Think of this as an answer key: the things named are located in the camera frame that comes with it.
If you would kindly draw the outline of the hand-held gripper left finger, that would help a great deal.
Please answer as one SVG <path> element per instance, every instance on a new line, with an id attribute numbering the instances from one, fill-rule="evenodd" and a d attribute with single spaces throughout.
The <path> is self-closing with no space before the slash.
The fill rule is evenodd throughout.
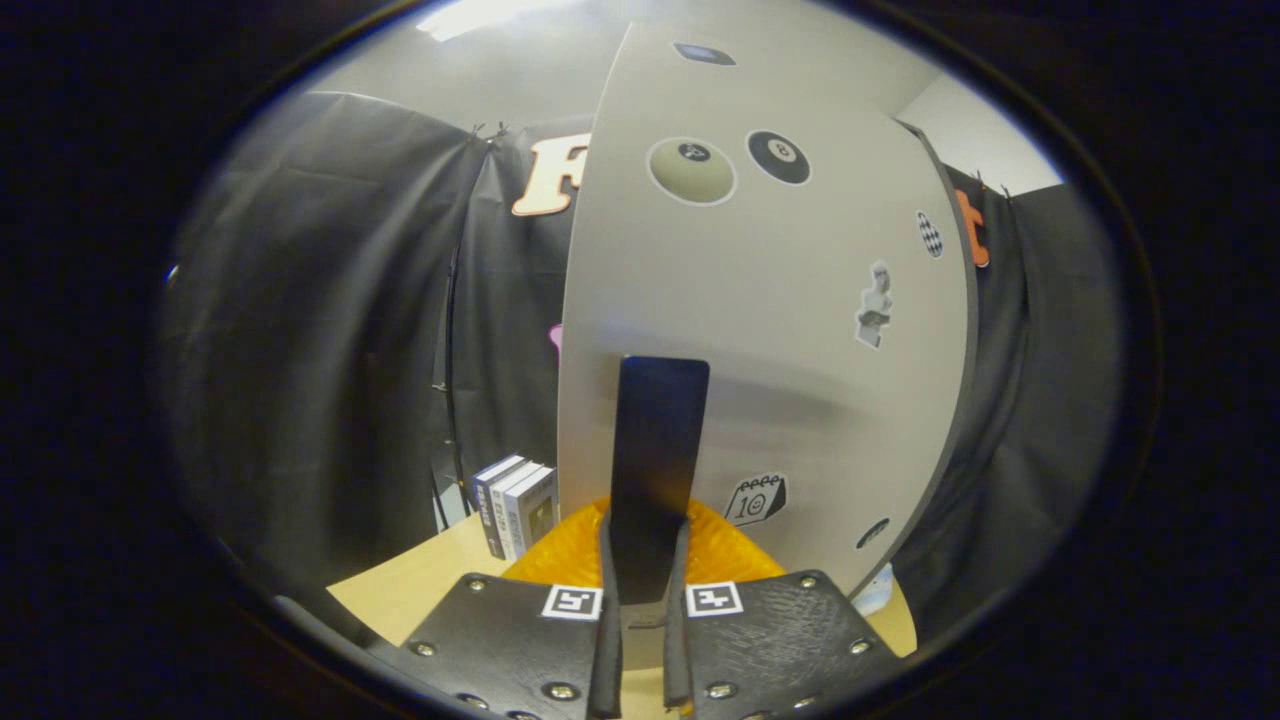
<path id="1" fill-rule="evenodd" d="M 515 577 L 463 574 L 410 633 L 407 673 L 467 714 L 616 719 L 622 632 L 608 501 L 573 512 Z"/>

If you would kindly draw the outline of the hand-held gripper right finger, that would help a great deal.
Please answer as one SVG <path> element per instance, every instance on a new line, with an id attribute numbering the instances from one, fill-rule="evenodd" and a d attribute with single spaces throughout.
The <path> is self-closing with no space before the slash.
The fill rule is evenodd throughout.
<path id="1" fill-rule="evenodd" d="M 823 719 L 858 711 L 901 660 L 822 570 L 786 571 L 691 502 L 664 639 L 664 701 L 684 719 Z"/>

